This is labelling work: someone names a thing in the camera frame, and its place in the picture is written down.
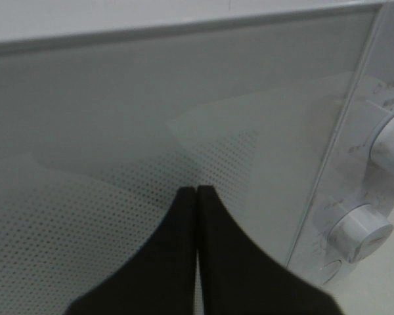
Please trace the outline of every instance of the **white knob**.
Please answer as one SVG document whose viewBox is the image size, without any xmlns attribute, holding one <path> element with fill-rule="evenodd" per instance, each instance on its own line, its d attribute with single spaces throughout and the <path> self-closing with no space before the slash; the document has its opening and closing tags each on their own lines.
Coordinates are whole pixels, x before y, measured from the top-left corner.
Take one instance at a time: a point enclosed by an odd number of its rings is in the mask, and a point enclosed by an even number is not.
<svg viewBox="0 0 394 315">
<path fill-rule="evenodd" d="M 372 145 L 370 158 L 394 175 L 394 118 L 381 130 Z"/>
<path fill-rule="evenodd" d="M 393 231 L 393 225 L 371 205 L 362 205 L 350 211 L 332 229 L 329 243 L 349 263 L 369 256 Z"/>
</svg>

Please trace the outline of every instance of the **dotted mesh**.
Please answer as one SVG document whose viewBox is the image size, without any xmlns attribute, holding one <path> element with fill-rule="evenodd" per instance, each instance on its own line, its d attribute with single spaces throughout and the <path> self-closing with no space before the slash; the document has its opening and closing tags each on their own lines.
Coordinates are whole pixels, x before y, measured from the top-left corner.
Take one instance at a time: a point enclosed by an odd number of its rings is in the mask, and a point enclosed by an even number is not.
<svg viewBox="0 0 394 315">
<path fill-rule="evenodd" d="M 0 164 L 0 314 L 63 314 L 143 245 L 181 186 L 212 184 L 239 222 L 257 133 L 88 176 Z M 196 281 L 196 314 L 203 314 Z"/>
</svg>

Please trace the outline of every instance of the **white microwave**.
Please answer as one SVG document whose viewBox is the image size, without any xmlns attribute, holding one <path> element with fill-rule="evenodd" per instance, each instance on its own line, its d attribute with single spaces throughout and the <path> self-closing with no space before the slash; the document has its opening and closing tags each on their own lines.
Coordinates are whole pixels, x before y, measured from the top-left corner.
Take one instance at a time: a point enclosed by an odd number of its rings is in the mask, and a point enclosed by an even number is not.
<svg viewBox="0 0 394 315">
<path fill-rule="evenodd" d="M 394 1 L 0 1 L 0 314 L 62 314 L 201 185 L 313 285 L 379 248 Z"/>
</svg>

